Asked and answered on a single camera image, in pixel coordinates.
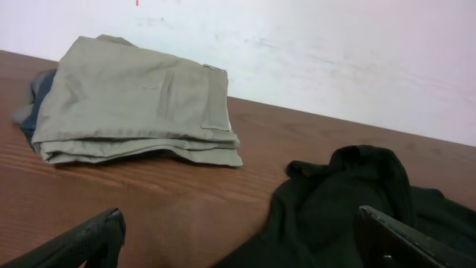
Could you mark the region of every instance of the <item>blue garment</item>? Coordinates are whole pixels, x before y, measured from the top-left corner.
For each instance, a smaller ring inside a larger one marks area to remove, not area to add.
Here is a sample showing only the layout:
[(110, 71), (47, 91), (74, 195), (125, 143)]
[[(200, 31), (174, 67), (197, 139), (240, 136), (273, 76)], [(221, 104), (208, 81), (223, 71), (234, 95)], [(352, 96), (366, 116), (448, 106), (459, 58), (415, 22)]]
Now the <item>blue garment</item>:
[(39, 108), (45, 99), (45, 96), (50, 92), (51, 85), (53, 85), (53, 79), (56, 75), (57, 70), (53, 70), (50, 74), (48, 74), (42, 83), (39, 86), (38, 94), (35, 96), (35, 101), (33, 103), (33, 108), (31, 110), (31, 114), (26, 117), (26, 119), (20, 124), (20, 130), (25, 134), (25, 138), (28, 141), (31, 149), (35, 150), (31, 143), (31, 139), (33, 138), (33, 134), (36, 130), (36, 120), (38, 118)]

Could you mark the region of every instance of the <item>white wall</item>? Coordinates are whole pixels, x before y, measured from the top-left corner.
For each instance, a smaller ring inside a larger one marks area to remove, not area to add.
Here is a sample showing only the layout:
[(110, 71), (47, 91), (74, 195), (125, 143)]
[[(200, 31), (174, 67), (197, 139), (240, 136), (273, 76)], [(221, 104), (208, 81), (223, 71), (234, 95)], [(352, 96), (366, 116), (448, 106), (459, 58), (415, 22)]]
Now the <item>white wall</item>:
[(0, 49), (100, 34), (225, 68), (230, 96), (476, 145), (475, 0), (0, 0)]

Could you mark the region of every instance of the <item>brown wooden surface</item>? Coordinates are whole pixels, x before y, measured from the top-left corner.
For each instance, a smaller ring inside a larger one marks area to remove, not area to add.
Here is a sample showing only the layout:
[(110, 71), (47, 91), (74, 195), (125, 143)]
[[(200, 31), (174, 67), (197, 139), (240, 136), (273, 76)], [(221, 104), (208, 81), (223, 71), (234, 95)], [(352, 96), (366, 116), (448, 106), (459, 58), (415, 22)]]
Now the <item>brown wooden surface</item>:
[(119, 267), (208, 267), (263, 224), (291, 160), (325, 164), (350, 144), (392, 149), (412, 185), (438, 188), (476, 210), (474, 147), (235, 98), (228, 106), (242, 142), (240, 169), (156, 156), (99, 166), (45, 164), (10, 114), (38, 71), (56, 66), (0, 51), (0, 264), (118, 207), (127, 223)]

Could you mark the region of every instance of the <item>stack of folded clothes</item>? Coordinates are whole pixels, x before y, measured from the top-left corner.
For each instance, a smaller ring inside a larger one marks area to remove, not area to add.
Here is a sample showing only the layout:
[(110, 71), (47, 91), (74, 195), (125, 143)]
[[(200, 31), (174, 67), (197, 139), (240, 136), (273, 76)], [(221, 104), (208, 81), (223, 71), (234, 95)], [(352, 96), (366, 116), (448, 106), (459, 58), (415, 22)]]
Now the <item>stack of folded clothes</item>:
[(56, 71), (39, 74), (32, 104), (13, 118), (26, 117), (21, 128), (47, 163), (169, 150), (193, 162), (236, 167), (242, 161), (227, 87), (221, 69), (121, 38), (80, 37)]

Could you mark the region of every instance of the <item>wooden table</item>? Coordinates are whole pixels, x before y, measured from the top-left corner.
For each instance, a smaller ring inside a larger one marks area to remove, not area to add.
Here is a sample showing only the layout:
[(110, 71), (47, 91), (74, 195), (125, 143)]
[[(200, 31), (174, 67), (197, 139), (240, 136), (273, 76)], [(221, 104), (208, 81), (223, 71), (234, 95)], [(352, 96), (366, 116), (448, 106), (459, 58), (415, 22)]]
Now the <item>wooden table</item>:
[(236, 98), (228, 107), (242, 168), (157, 156), (45, 164), (10, 114), (30, 80), (56, 66), (0, 51), (0, 264), (117, 207), (127, 223), (119, 267), (209, 267), (261, 227), (291, 160), (326, 164), (334, 150), (351, 144), (392, 149), (412, 185), (438, 188), (476, 210), (474, 147)]

